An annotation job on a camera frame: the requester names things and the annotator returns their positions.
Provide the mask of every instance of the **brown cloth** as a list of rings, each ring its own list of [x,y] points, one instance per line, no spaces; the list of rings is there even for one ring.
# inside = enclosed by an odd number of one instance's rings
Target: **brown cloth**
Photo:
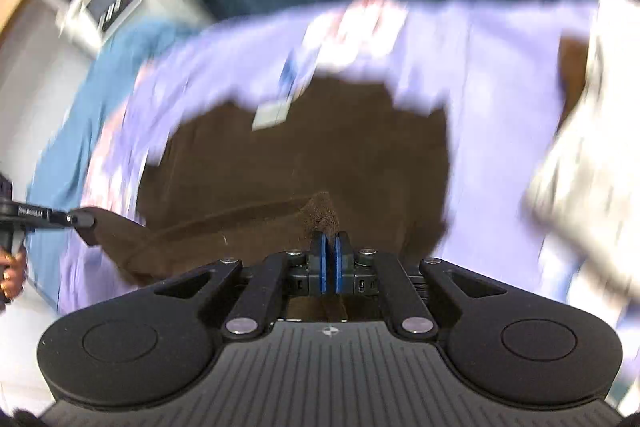
[[[564,109],[558,130],[580,100],[587,78],[589,43],[571,37],[562,37],[558,50],[560,79],[564,87]]]
[[[92,209],[83,233],[138,283],[225,256],[245,265],[346,230],[355,247],[418,263],[439,240],[449,174],[446,115],[396,110],[383,84],[314,78],[284,123],[252,131],[225,103],[185,123],[146,166],[146,227]]]

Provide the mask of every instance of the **white cloth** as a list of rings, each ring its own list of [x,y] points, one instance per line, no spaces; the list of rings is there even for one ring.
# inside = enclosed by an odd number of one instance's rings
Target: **white cloth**
[[[526,200],[607,284],[640,298],[640,4],[600,0],[586,73]]]

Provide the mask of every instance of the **round metal screw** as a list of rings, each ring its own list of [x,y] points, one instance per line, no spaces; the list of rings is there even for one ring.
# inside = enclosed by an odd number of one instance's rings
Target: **round metal screw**
[[[433,323],[424,317],[409,317],[402,321],[402,329],[409,333],[427,333],[433,330]]]
[[[226,329],[236,335],[246,335],[247,333],[253,333],[257,330],[258,323],[247,317],[238,317],[236,319],[231,319],[226,323]]]

